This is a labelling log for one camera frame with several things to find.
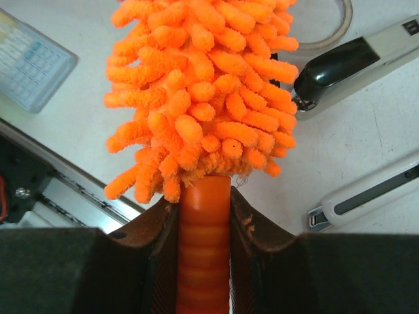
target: screw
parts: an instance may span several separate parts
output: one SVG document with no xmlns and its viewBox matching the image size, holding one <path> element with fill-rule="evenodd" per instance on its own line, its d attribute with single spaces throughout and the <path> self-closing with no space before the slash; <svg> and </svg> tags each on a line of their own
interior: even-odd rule
<svg viewBox="0 0 419 314">
<path fill-rule="evenodd" d="M 28 198 L 31 195 L 31 190 L 28 188 L 18 188 L 14 195 L 17 198 Z"/>
</svg>

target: orange microfiber strand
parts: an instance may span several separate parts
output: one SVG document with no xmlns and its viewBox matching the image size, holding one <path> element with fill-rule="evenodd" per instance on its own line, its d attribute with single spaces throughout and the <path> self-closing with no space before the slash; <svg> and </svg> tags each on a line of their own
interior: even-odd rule
<svg viewBox="0 0 419 314">
<path fill-rule="evenodd" d="M 269 80 L 292 83 L 298 71 L 271 60 L 270 53 L 298 48 L 298 42 L 287 36 L 293 19 L 286 10 L 294 2 L 125 0 L 121 4 L 112 16 L 113 24 L 123 27 L 136 21 L 137 25 L 115 43 L 107 60 L 112 90 L 104 102 L 108 108 L 134 108 L 135 113 L 109 138 L 107 148 L 109 152 L 130 145 L 143 148 L 136 153 L 135 164 L 105 188 L 108 198 L 118 198 L 134 186 L 138 202 L 147 203 L 154 193 L 163 193 L 168 201 L 184 200 L 181 205 L 185 205 L 193 200 L 189 199 L 192 189 L 197 193 L 194 210 L 204 217 L 196 219 L 208 222 L 218 208 L 217 198 L 204 197 L 206 189 L 194 190 L 206 186 L 206 178 L 247 177 L 253 169 L 273 177 L 280 174 L 275 158 L 285 157 L 295 147 L 292 129 L 297 109 L 291 94 Z M 228 194 L 230 184 L 225 185 L 220 193 Z M 187 221 L 195 212 L 182 206 L 181 219 Z M 228 215 L 229 208 L 224 207 L 220 215 Z M 191 231 L 197 228 L 193 224 L 189 229 L 180 227 L 187 229 L 183 242 L 198 237 L 199 232 Z M 208 228 L 208 234 L 204 227 L 199 234 L 203 243 L 213 235 Z M 219 265 L 219 277 L 211 281 L 214 286 L 205 286 L 206 274 L 198 261 L 211 250 L 194 251 L 188 245 L 192 244 L 186 243 L 183 251 L 189 252 L 183 255 L 186 264 L 179 260 L 184 285 L 178 289 L 178 313 L 228 313 L 228 263 L 223 260 Z"/>
</svg>

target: tabletop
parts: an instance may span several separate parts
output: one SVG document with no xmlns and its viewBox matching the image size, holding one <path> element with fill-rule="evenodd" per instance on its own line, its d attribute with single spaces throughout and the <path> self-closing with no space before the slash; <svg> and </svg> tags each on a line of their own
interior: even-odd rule
<svg viewBox="0 0 419 314">
<path fill-rule="evenodd" d="M 295 16 L 291 34 L 304 42 L 328 36 L 340 22 L 339 3 L 299 0 L 291 9 Z M 394 0 L 352 3 L 352 25 L 339 43 L 419 13 L 417 0 L 400 0 L 397 5 Z M 103 95 L 110 90 L 106 58 L 113 43 L 129 31 L 129 27 L 115 29 L 110 23 L 119 3 L 0 0 L 0 6 L 79 56 L 72 74 L 39 114 L 0 105 L 1 118 L 104 183 L 131 167 L 137 147 L 116 155 L 105 147 L 106 139 L 133 113 L 103 106 Z M 283 53 L 280 58 L 302 69 L 319 53 Z M 273 179 L 255 171 L 240 192 L 282 228 L 294 234 L 306 230 L 308 210 L 324 195 L 419 150 L 418 73 L 419 60 L 414 60 L 324 113 L 299 122 L 297 147 L 279 161 L 282 174 Z M 131 190 L 126 196 L 134 199 Z M 413 210 L 418 206 L 419 192 L 415 192 L 345 230 L 419 232 L 419 214 Z"/>
</svg>

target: black machine part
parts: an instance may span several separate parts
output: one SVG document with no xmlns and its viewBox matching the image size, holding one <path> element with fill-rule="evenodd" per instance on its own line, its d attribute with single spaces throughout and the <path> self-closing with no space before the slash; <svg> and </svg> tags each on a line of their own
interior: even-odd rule
<svg viewBox="0 0 419 314">
<path fill-rule="evenodd" d="M 177 206 L 156 205 L 110 235 L 0 232 L 0 313 L 175 314 Z M 416 313 L 419 236 L 294 237 L 232 188 L 235 314 Z"/>
<path fill-rule="evenodd" d="M 5 181 L 9 209 L 6 222 L 17 223 L 31 210 L 53 171 L 51 165 L 0 135 L 0 175 Z"/>
<path fill-rule="evenodd" d="M 356 38 L 310 60 L 295 80 L 294 91 L 304 101 L 320 101 L 379 59 L 363 37 Z"/>
</svg>

